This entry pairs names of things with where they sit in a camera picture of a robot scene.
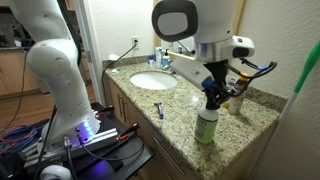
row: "blue cable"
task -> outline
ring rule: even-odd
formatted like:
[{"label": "blue cable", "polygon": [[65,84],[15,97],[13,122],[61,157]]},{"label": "blue cable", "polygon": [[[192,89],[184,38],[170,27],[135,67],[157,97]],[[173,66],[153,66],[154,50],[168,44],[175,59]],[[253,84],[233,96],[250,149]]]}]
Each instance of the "blue cable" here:
[{"label": "blue cable", "polygon": [[[40,132],[45,125],[38,127],[38,128],[34,128],[29,125],[19,125],[19,126],[21,126],[21,127],[14,129],[12,131],[3,133],[3,135],[2,135],[2,139],[15,141],[15,142],[1,142],[0,141],[0,145],[2,145],[4,147],[3,149],[5,149],[6,147],[15,143],[15,145],[13,147],[11,147],[5,151],[5,155],[19,152],[19,151],[23,150],[24,148],[26,148],[27,146],[29,146],[30,143],[37,136],[38,132]],[[32,135],[29,137],[22,137],[19,139],[15,139],[15,137],[21,137],[21,134],[29,134],[29,133],[32,133]]]}]

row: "black cable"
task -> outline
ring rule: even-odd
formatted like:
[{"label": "black cable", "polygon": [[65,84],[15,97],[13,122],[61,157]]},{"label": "black cable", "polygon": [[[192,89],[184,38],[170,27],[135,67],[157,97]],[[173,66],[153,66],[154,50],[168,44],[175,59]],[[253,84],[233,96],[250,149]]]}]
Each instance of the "black cable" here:
[{"label": "black cable", "polygon": [[186,48],[182,43],[180,43],[180,41],[177,41],[177,43],[179,43],[186,51],[188,51],[189,53],[191,53],[191,51],[189,51],[188,48]]},{"label": "black cable", "polygon": [[234,73],[236,73],[237,75],[243,77],[243,78],[246,78],[246,79],[255,79],[255,78],[258,78],[258,77],[261,77],[261,76],[264,76],[266,74],[268,74],[269,72],[271,72],[274,68],[277,67],[277,63],[276,62],[271,62],[269,64],[268,67],[260,70],[258,74],[255,74],[253,76],[245,76],[243,75],[240,71],[238,71],[236,68],[230,66],[229,64],[225,64],[224,66],[226,66],[228,69],[230,69],[231,71],[233,71]]},{"label": "black cable", "polygon": [[70,155],[70,147],[66,148],[66,153],[67,153],[67,159],[68,159],[68,163],[69,163],[69,166],[70,166],[72,179],[73,180],[77,180],[78,179],[77,178],[77,173],[74,170],[74,166],[73,166],[71,155]]},{"label": "black cable", "polygon": [[103,89],[103,96],[104,96],[104,100],[106,101],[106,105],[108,105],[108,101],[107,101],[107,95],[106,95],[106,88],[104,87],[104,72],[110,67],[112,66],[112,64],[118,62],[121,58],[123,58],[125,55],[127,55],[133,48],[135,48],[138,44],[138,41],[135,41],[135,44],[132,46],[132,48],[130,48],[126,53],[124,53],[122,56],[120,56],[116,61],[113,61],[112,63],[110,63],[107,67],[104,68],[104,70],[102,71],[101,74],[101,81],[102,81],[102,89]]},{"label": "black cable", "polygon": [[19,114],[20,111],[20,107],[21,107],[21,103],[22,103],[22,97],[23,97],[23,89],[24,89],[24,76],[25,76],[25,72],[26,72],[26,64],[27,64],[27,55],[28,55],[29,51],[26,51],[26,54],[24,56],[24,62],[23,62],[23,71],[22,71],[22,84],[21,84],[21,91],[20,91],[20,97],[19,97],[19,104],[18,104],[18,108],[16,110],[16,113],[14,114],[13,118],[11,119],[11,121],[7,124],[7,126],[5,128],[2,129],[2,131],[0,133],[2,133],[4,130],[6,130],[9,126],[11,126],[11,124],[13,123],[13,121],[16,119],[16,117]]},{"label": "black cable", "polygon": [[275,65],[271,65],[271,68],[266,68],[266,69],[263,69],[263,70],[261,70],[261,71],[258,71],[258,72],[256,72],[256,73],[254,74],[254,76],[252,76],[252,77],[254,77],[254,78],[250,78],[250,79],[247,78],[247,76],[244,76],[244,75],[242,75],[242,74],[240,73],[240,74],[242,75],[242,77],[249,79],[248,82],[247,82],[247,84],[244,86],[244,88],[242,88],[242,90],[241,90],[240,92],[238,92],[237,94],[230,93],[230,92],[228,92],[228,91],[225,90],[225,89],[222,89],[222,92],[223,92],[224,94],[227,94],[228,96],[231,96],[231,97],[239,97],[245,90],[247,90],[249,84],[250,84],[255,78],[260,77],[260,76],[262,76],[262,75],[268,74],[268,73],[271,72],[276,66],[277,66],[277,63],[275,63]]},{"label": "black cable", "polygon": [[42,144],[42,148],[41,148],[41,151],[40,151],[40,154],[39,154],[39,158],[38,158],[38,162],[37,162],[37,166],[36,166],[36,173],[34,174],[34,180],[37,180],[37,176],[39,174],[39,169],[40,169],[40,164],[41,164],[42,157],[43,157],[43,154],[44,154],[44,149],[45,149],[45,146],[46,146],[46,143],[47,143],[48,135],[49,135],[49,132],[50,132],[50,129],[51,129],[51,126],[52,126],[53,118],[56,115],[56,112],[57,112],[57,107],[54,106],[52,114],[51,114],[51,118],[50,118],[50,121],[49,121],[49,126],[48,126],[48,129],[47,129],[46,137],[42,141],[43,144]]},{"label": "black cable", "polygon": [[101,160],[106,160],[106,161],[121,161],[121,160],[125,160],[125,159],[129,159],[135,155],[137,155],[138,153],[140,153],[142,150],[143,150],[143,147],[144,147],[144,143],[143,141],[140,139],[141,141],[141,146],[139,148],[138,151],[136,151],[135,153],[131,154],[130,156],[127,156],[127,157],[122,157],[122,158],[103,158],[103,157],[100,157],[100,156],[97,156],[95,154],[93,154],[92,152],[90,152],[85,146],[84,146],[84,143],[82,142],[81,138],[79,138],[79,142],[82,146],[82,148],[88,153],[90,154],[91,156],[97,158],[97,159],[101,159]]}]

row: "wall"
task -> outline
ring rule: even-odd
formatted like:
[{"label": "wall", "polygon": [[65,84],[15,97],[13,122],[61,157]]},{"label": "wall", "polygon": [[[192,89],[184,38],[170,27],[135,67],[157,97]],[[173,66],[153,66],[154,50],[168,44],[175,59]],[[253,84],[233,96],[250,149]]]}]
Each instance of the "wall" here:
[{"label": "wall", "polygon": [[139,36],[139,50],[125,57],[153,54],[153,1],[95,0],[89,4],[98,47],[97,61],[106,60],[110,54],[124,54],[132,47],[131,36]]},{"label": "wall", "polygon": [[[251,86],[289,97],[306,55],[320,39],[319,9],[318,0],[247,0],[239,34],[250,37],[256,45],[250,60],[279,64]],[[252,73],[235,60],[232,65]],[[318,63],[254,179],[320,179],[319,74]]]}]

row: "kitchen cabinet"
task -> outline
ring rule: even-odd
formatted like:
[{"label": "kitchen cabinet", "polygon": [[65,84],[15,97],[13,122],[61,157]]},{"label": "kitchen cabinet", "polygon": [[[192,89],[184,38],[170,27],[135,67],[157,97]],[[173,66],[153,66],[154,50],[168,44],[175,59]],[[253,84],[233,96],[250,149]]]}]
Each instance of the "kitchen cabinet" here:
[{"label": "kitchen cabinet", "polygon": [[0,7],[9,7],[9,4],[6,0],[0,0]]},{"label": "kitchen cabinet", "polygon": [[[25,61],[25,54],[22,50],[9,50],[0,52],[0,79],[3,86],[1,95],[13,94],[21,91],[23,66]],[[31,91],[39,89],[33,74],[26,65],[24,75],[24,91]]]}]

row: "granite countertop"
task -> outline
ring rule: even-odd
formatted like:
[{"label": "granite countertop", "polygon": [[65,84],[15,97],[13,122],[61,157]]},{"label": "granite countertop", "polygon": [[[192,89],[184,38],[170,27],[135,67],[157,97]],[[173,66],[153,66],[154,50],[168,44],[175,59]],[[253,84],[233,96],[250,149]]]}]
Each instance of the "granite countertop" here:
[{"label": "granite countertop", "polygon": [[[233,116],[220,108],[214,141],[201,144],[194,138],[197,109],[205,105],[205,95],[179,75],[150,69],[146,63],[118,67],[119,73],[106,74],[122,89],[132,103],[159,130],[200,179],[217,179],[241,153],[278,119],[279,112],[245,100],[241,115]],[[143,71],[161,71],[174,76],[177,86],[167,90],[147,90],[134,86],[130,78]],[[163,105],[164,119],[159,119],[155,102]]]}]

